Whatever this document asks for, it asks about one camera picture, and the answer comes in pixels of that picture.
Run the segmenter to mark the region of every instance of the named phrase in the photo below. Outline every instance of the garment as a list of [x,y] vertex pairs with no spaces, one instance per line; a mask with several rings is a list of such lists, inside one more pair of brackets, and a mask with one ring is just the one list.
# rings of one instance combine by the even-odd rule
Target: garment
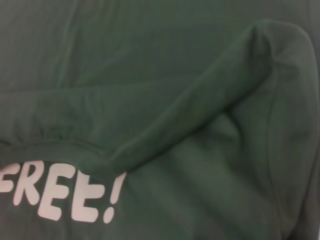
[[1,239],[317,239],[308,35],[259,21],[202,71],[169,50],[120,54],[106,82],[2,92]]

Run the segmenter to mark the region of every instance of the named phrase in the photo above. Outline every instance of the seam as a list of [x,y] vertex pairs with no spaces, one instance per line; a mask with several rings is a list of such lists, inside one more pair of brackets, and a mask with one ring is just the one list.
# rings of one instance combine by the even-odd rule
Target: seam
[[274,109],[274,106],[276,104],[276,100],[277,100],[277,96],[279,93],[279,88],[280,88],[280,74],[279,74],[279,69],[277,64],[273,64],[274,66],[274,70],[276,73],[276,86],[275,86],[275,91],[274,91],[274,95],[272,97],[271,103],[270,103],[270,107],[269,107],[269,111],[267,114],[267,123],[266,123],[266,128],[265,128],[265,136],[266,136],[266,164],[267,164],[267,175],[270,181],[270,185],[271,185],[271,190],[272,190],[272,194],[273,194],[273,198],[275,200],[275,205],[276,205],[276,211],[277,211],[277,215],[279,217],[279,224],[280,224],[280,233],[281,233],[281,239],[284,238],[283,236],[283,226],[282,226],[282,216],[281,216],[281,211],[280,211],[280,201],[278,199],[277,193],[276,193],[276,189],[275,189],[275,183],[273,181],[272,178],[272,173],[271,173],[271,161],[270,161],[270,145],[269,145],[269,129],[270,129],[270,125],[271,125],[271,117],[272,117],[272,112]]

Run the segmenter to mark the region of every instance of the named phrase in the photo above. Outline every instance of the white lettering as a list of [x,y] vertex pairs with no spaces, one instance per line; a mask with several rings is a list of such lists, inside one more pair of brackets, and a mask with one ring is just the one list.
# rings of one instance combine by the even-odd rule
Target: white lettering
[[[28,176],[30,166],[35,167],[34,173]],[[28,161],[23,164],[16,190],[13,197],[13,204],[19,205],[25,192],[26,198],[31,205],[36,205],[40,199],[39,193],[35,188],[35,183],[44,173],[45,165],[43,161]]]
[[52,206],[53,199],[65,199],[69,194],[69,188],[57,185],[58,177],[71,179],[76,173],[76,168],[65,163],[51,165],[48,178],[46,180],[44,192],[38,209],[38,215],[42,218],[58,221],[62,211],[59,207]]
[[86,199],[99,199],[105,193],[105,186],[89,184],[90,176],[78,171],[72,200],[71,217],[75,221],[94,223],[99,215],[96,208],[85,207]]
[[14,188],[14,182],[11,180],[3,180],[4,175],[14,175],[20,170],[20,164],[14,163],[9,166],[5,166],[0,170],[0,193],[9,193]]

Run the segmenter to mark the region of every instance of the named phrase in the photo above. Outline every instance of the exclamation mark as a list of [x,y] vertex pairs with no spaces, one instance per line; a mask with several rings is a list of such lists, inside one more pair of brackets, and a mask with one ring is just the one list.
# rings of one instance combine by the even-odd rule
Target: exclamation mark
[[[110,203],[111,204],[116,204],[118,199],[119,199],[119,195],[120,195],[120,191],[121,191],[121,187],[122,184],[124,183],[125,177],[126,177],[127,173],[123,173],[122,175],[118,176],[113,183],[113,188],[111,191],[111,196],[110,196]],[[103,215],[103,221],[108,224],[111,222],[112,218],[114,217],[115,214],[115,210],[112,206],[108,207]]]

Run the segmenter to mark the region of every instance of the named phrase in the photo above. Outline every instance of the green sweatshirt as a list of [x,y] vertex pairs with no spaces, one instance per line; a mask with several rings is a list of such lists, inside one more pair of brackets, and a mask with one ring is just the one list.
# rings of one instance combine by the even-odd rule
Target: green sweatshirt
[[260,21],[201,67],[166,34],[101,78],[2,91],[2,240],[318,239],[307,34]]

